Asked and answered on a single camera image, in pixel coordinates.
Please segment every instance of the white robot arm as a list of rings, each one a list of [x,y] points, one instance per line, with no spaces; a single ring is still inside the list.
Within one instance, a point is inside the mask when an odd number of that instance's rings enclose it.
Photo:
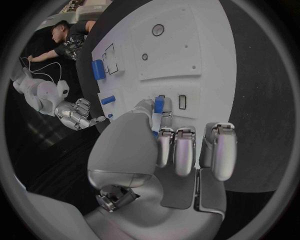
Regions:
[[[33,78],[27,68],[13,72],[11,79],[14,88],[24,94],[26,102],[41,114],[57,116],[68,128],[81,130],[91,127],[106,118],[100,116],[87,120],[90,114],[91,103],[84,98],[79,98],[76,103],[65,101],[69,93],[66,81],[54,82]]]

